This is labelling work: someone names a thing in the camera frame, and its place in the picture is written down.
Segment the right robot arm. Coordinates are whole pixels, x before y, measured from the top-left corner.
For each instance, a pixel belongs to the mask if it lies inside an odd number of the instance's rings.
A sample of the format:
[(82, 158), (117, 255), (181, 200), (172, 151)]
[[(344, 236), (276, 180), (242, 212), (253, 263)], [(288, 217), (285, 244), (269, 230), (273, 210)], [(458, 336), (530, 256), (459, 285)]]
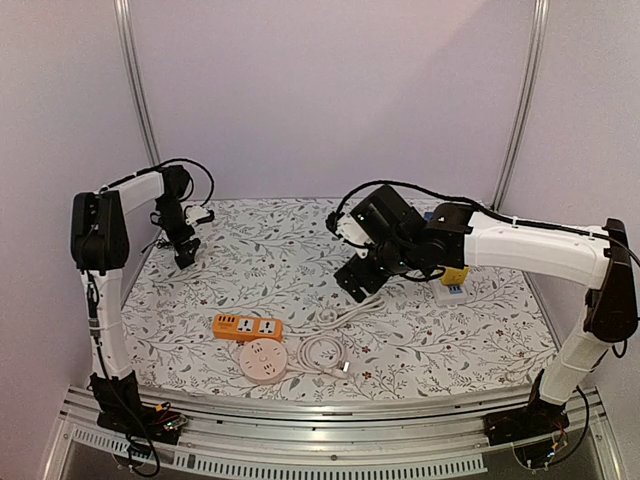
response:
[(484, 417), (490, 445), (565, 429), (571, 394), (606, 353), (638, 329), (634, 268), (622, 221), (573, 227), (507, 217), (460, 196), (436, 192), (425, 217), (398, 193), (401, 182), (374, 180), (372, 193), (350, 212), (338, 204), (326, 219), (331, 234), (356, 251), (334, 275), (356, 302), (393, 276), (436, 279), (445, 268), (499, 267), (564, 279), (585, 287), (577, 325), (557, 357), (536, 377), (528, 402)]

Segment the pink round power socket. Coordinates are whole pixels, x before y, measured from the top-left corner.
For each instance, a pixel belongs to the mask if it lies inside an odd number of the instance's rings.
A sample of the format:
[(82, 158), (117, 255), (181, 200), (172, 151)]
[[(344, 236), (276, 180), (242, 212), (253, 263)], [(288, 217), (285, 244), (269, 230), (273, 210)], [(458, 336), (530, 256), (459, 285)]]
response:
[(242, 347), (238, 363), (249, 381), (258, 385), (270, 385), (281, 381), (286, 375), (288, 355), (280, 342), (260, 338)]

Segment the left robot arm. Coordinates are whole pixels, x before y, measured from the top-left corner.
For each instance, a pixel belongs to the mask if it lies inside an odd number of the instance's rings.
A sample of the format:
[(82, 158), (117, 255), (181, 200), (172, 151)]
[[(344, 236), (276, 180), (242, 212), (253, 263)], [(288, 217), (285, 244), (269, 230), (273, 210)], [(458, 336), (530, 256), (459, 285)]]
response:
[(71, 213), (71, 255), (85, 296), (92, 339), (90, 389), (100, 427), (128, 437), (175, 444), (179, 430), (159, 409), (141, 401), (121, 317), (123, 270), (130, 255), (126, 216), (148, 202), (179, 268), (195, 262), (200, 246), (195, 219), (182, 206), (192, 182), (181, 160), (137, 171), (98, 191), (75, 195)]

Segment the white multicolour power strip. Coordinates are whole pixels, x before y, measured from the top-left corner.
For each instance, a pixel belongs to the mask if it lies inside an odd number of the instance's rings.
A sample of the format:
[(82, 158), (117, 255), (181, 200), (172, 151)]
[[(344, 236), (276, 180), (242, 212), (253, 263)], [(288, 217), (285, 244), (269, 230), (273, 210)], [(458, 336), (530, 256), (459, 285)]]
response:
[(456, 307), (466, 304), (471, 296), (463, 284), (444, 285), (440, 280), (431, 283), (435, 303), (440, 307)]

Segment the black plug adapter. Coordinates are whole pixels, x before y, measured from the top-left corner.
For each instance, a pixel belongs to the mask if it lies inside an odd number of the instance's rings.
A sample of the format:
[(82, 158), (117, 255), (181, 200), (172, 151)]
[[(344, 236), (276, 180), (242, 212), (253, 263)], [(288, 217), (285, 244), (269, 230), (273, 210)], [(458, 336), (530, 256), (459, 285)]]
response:
[(180, 270), (184, 270), (194, 263), (194, 257), (188, 253), (178, 253), (174, 257), (174, 260)]

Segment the yellow cube socket adapter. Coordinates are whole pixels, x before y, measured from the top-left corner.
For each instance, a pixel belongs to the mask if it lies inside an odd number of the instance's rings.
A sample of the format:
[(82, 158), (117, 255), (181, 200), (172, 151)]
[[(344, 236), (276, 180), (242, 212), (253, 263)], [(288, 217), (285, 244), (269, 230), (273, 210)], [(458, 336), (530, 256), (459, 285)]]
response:
[(444, 274), (440, 277), (440, 281), (444, 286), (459, 286), (463, 285), (468, 274), (470, 268), (465, 266), (461, 269), (446, 267)]

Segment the orange power strip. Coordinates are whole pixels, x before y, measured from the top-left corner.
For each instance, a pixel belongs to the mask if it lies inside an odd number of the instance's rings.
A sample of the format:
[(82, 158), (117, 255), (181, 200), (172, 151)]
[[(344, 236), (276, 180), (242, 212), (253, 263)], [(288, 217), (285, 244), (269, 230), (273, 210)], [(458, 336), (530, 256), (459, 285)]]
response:
[(262, 338), (281, 342), (283, 323), (274, 318), (219, 314), (212, 322), (212, 332), (216, 339), (235, 342), (251, 342)]

